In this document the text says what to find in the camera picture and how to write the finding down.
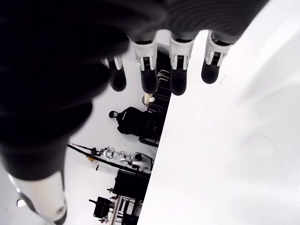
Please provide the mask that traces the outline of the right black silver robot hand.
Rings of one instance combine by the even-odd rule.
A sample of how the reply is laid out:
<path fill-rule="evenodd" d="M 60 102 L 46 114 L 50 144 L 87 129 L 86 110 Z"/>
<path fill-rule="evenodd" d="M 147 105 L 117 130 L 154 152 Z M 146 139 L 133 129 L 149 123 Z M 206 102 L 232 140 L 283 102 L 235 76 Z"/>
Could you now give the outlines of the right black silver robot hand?
<path fill-rule="evenodd" d="M 202 80 L 214 83 L 230 47 L 264 0 L 3 0 L 0 3 L 0 160 L 29 209 L 50 225 L 67 217 L 69 138 L 108 85 L 126 86 L 133 46 L 146 93 L 157 89 L 156 33 L 170 31 L 170 88 L 187 85 L 193 42 L 208 30 Z"/>

